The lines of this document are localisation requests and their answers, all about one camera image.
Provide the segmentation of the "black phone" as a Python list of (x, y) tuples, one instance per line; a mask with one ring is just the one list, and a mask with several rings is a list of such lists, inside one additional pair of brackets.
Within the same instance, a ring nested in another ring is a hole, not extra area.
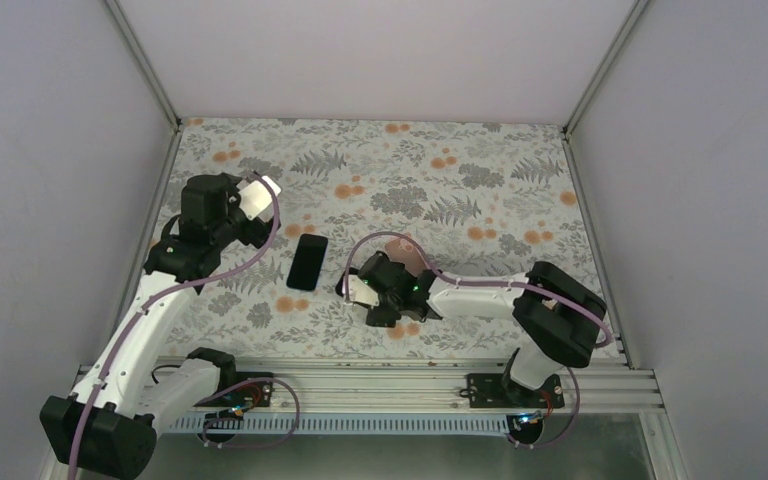
[(286, 286), (299, 291), (317, 287), (329, 241), (324, 236), (302, 234), (286, 279)]

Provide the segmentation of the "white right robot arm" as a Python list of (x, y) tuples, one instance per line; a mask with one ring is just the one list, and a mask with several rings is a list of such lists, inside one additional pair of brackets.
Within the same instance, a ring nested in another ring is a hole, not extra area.
[(527, 337), (508, 359), (500, 380), (504, 399), (525, 407), (550, 376), (583, 369), (611, 338), (607, 305), (556, 265), (538, 261), (523, 274), (470, 277), (426, 268), (417, 274), (382, 251), (361, 268), (348, 268), (336, 293), (366, 310), (371, 327), (461, 317), (510, 320)]

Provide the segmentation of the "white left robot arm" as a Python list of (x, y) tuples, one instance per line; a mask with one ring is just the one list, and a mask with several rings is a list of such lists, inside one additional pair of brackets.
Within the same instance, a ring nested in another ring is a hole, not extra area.
[(147, 387), (179, 316), (205, 285), (253, 266), (280, 226), (280, 186), (270, 177), (220, 173), (189, 178), (180, 211), (150, 248), (131, 306), (83, 378), (51, 396), (40, 421), (67, 476), (81, 470), (138, 477), (159, 437), (202, 403), (223, 405), (238, 391), (233, 355), (199, 347), (171, 376)]

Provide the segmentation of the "pink phone case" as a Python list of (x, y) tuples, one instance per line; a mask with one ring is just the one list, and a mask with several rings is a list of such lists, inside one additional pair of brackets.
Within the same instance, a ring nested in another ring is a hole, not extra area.
[(418, 276), (426, 269), (422, 255), (407, 240), (394, 238), (385, 244), (384, 251), (391, 261), (402, 263), (413, 276)]

